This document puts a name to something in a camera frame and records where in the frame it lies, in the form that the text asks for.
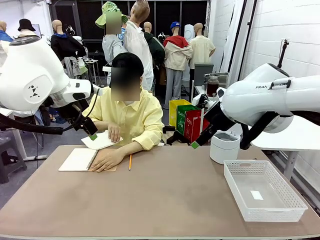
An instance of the orange pencil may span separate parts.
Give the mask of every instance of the orange pencil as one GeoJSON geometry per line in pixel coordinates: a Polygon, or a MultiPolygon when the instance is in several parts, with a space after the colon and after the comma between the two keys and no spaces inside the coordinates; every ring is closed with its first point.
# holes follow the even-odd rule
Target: orange pencil
{"type": "Polygon", "coordinates": [[[129,171],[131,171],[131,163],[132,163],[132,154],[130,154],[129,171]]]}

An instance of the person's left hand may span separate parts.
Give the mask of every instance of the person's left hand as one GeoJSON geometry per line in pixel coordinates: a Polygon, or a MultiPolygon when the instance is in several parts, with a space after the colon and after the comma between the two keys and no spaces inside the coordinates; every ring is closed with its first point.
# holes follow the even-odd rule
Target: person's left hand
{"type": "Polygon", "coordinates": [[[97,161],[92,165],[91,171],[96,171],[100,173],[103,170],[109,170],[113,168],[114,166],[121,163],[121,161],[124,159],[124,154],[122,153],[121,149],[101,149],[96,156],[97,161]]]}

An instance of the person's right hand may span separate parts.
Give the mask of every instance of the person's right hand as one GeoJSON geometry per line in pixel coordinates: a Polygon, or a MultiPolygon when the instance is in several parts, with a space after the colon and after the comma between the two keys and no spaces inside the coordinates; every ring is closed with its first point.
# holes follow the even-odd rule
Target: person's right hand
{"type": "Polygon", "coordinates": [[[109,131],[109,139],[111,142],[116,143],[120,141],[120,127],[113,123],[109,122],[108,123],[108,131],[109,131]]]}

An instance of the black jacket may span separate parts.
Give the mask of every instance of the black jacket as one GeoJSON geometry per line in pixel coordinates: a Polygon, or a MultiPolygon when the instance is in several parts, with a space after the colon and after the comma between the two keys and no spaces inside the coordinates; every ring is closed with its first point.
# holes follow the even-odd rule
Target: black jacket
{"type": "Polygon", "coordinates": [[[161,65],[165,60],[165,48],[151,33],[144,32],[144,38],[149,45],[152,59],[156,66],[161,65]]]}
{"type": "Polygon", "coordinates": [[[51,48],[62,61],[65,57],[83,57],[86,55],[85,47],[80,42],[75,40],[72,36],[60,37],[52,35],[51,48]]]}

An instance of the white label in basket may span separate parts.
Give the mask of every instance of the white label in basket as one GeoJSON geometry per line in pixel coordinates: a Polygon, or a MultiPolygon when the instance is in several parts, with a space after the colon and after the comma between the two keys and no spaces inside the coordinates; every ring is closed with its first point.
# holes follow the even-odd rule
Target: white label in basket
{"type": "Polygon", "coordinates": [[[263,200],[259,191],[250,191],[254,200],[263,200]]]}

